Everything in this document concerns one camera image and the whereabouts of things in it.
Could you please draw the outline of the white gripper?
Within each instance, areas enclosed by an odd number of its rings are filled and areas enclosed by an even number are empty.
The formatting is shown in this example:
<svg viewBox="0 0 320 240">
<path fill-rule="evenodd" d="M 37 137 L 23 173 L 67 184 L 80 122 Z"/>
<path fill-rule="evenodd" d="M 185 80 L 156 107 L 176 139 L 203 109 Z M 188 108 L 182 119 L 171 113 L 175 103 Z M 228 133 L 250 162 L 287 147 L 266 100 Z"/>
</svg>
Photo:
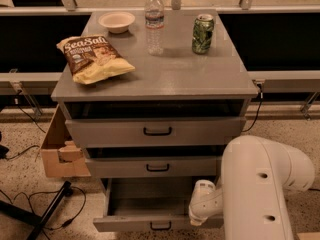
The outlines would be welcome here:
<svg viewBox="0 0 320 240">
<path fill-rule="evenodd" d="M 193 226 L 201 226 L 210 217 L 223 213 L 222 189 L 209 180 L 198 180 L 189 203 L 188 214 Z"/>
</svg>

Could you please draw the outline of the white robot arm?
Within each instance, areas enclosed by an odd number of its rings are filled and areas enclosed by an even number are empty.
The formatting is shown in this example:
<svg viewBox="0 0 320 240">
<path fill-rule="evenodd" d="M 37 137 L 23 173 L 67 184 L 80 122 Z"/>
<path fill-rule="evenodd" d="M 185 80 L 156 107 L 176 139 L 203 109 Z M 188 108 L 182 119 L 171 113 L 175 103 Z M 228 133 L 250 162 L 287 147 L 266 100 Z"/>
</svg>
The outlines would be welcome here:
<svg viewBox="0 0 320 240">
<path fill-rule="evenodd" d="M 221 214 L 225 240 L 294 240 L 283 191 L 306 191 L 315 179 L 310 158 L 292 146 L 257 136 L 228 143 L 221 186 L 196 182 L 189 203 L 190 224 Z"/>
</svg>

